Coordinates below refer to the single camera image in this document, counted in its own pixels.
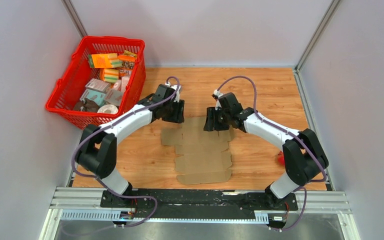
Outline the brown cardboard box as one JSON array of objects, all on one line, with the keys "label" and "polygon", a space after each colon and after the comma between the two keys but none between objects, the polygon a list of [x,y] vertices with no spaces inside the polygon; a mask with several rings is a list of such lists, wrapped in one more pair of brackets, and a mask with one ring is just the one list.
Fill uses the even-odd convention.
[{"label": "brown cardboard box", "polygon": [[176,179],[183,185],[223,183],[232,176],[234,130],[205,131],[205,123],[204,116],[190,117],[179,128],[161,130],[161,144],[174,147]]}]

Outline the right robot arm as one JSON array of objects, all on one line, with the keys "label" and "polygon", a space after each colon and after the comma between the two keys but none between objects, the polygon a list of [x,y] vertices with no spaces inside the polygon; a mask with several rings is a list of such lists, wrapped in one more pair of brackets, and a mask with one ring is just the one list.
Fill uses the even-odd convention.
[{"label": "right robot arm", "polygon": [[283,153],[285,172],[265,188],[265,204],[279,209],[289,194],[322,174],[326,180],[329,161],[316,133],[307,128],[299,131],[268,119],[252,107],[243,108],[232,93],[214,91],[214,107],[206,110],[204,131],[224,131],[230,128],[241,130],[264,139]]}]

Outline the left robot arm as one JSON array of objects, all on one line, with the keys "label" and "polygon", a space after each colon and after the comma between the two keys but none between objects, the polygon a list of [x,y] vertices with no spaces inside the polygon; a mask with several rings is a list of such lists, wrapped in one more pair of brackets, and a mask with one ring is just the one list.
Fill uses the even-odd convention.
[{"label": "left robot arm", "polygon": [[101,125],[88,125],[82,132],[71,166],[79,165],[89,171],[89,178],[98,180],[120,207],[133,201],[131,184],[117,170],[117,147],[129,135],[155,120],[183,123],[184,100],[181,85],[160,84],[155,93],[135,104],[129,111]]}]

